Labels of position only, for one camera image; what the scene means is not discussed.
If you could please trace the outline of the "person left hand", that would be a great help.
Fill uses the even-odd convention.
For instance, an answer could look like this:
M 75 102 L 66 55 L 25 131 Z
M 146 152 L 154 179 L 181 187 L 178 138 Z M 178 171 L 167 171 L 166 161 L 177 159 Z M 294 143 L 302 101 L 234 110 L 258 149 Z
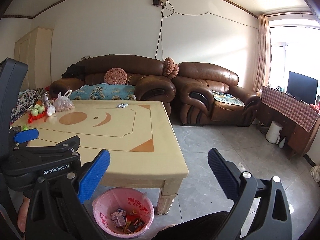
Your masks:
M 29 204 L 30 204 L 30 199 L 27 198 L 26 196 L 23 196 L 23 203 L 19 208 L 18 218 L 17 218 L 17 226 L 21 232 L 25 232 Z

